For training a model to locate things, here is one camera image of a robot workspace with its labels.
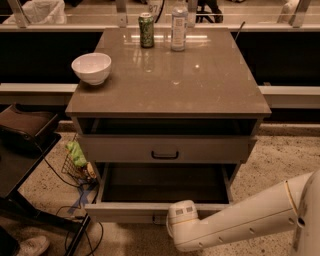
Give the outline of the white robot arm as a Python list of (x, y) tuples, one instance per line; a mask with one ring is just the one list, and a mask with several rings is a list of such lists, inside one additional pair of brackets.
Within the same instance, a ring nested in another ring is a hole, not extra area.
[(291, 256), (320, 255), (320, 171), (285, 180), (204, 219), (193, 201), (169, 207), (167, 230), (180, 251), (292, 230)]

